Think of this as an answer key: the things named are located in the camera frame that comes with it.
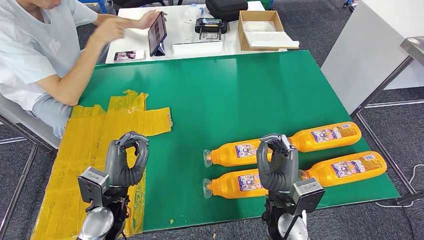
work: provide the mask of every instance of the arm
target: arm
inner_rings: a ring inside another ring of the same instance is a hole
[[[107,19],[88,39],[87,45],[73,68],[62,78],[57,74],[36,83],[53,98],[65,105],[75,106],[83,94],[103,47],[124,37],[119,18]]]
[[[93,24],[100,26],[108,19],[120,19],[124,29],[148,29],[152,26],[160,13],[160,11],[150,10],[146,12],[139,20],[123,18],[111,14],[97,14],[97,19],[93,22]]]
[[[52,75],[37,81],[46,92],[62,104],[75,106],[89,83],[103,45],[91,37],[75,66],[63,77]]]

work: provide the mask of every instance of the man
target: man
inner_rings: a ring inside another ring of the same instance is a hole
[[[0,0],[0,93],[62,138],[104,47],[126,28],[150,28],[159,13],[131,20],[77,0]],[[89,23],[98,28],[80,52],[76,27]]]

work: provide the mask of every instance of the yellow tape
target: yellow tape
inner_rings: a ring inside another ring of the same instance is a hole
[[[82,201],[77,177],[89,166],[104,170],[112,140],[129,131],[153,136],[171,131],[169,107],[146,110],[148,94],[132,90],[110,98],[105,112],[99,105],[75,106],[66,126],[32,234],[33,240],[76,239],[86,216],[88,203]],[[128,165],[136,160],[134,149],[127,150]],[[146,174],[128,189],[131,217],[125,221],[127,236],[143,230]]]

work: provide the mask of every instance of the bottle label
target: bottle label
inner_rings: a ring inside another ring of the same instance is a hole
[[[341,124],[335,128],[322,128],[312,131],[312,136],[317,143],[323,143],[335,139],[341,139],[357,134],[355,128],[349,123]]]
[[[238,176],[238,185],[242,192],[264,188],[259,180],[259,174]]]
[[[235,152],[238,158],[256,156],[256,148],[252,144],[240,144],[235,146]]]
[[[365,155],[358,160],[333,163],[331,166],[338,178],[383,167],[374,154]]]

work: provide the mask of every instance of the gray carpet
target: gray carpet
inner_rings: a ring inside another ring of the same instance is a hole
[[[275,0],[284,29],[302,49],[308,49],[320,66],[350,16],[342,8],[343,0]],[[81,48],[93,32],[93,25],[78,28]],[[409,88],[388,90],[380,94],[374,102],[413,100],[424,97],[424,89]],[[412,167],[424,164],[422,134],[424,114],[422,104],[365,109],[364,118],[386,146],[407,178],[412,175]],[[378,151],[370,136],[362,128],[362,133],[373,150]],[[0,125],[0,139],[17,135]],[[6,212],[10,198],[18,183],[19,176],[31,151],[29,141],[0,145],[0,218]],[[53,154],[37,152],[33,168],[27,180],[22,197],[18,202],[5,239],[29,239],[43,199],[44,189],[52,169]],[[387,174],[401,194],[406,193],[399,178],[389,166]],[[424,168],[419,168],[413,181],[416,189],[424,189]],[[424,202],[418,200],[405,209],[411,220],[416,240],[424,239]],[[151,232],[131,237],[132,240],[237,240],[265,239],[266,226],[260,219],[248,219],[209,226]],[[412,240],[408,220],[401,208],[382,208],[374,203],[317,210],[308,216],[308,230],[313,240]]]

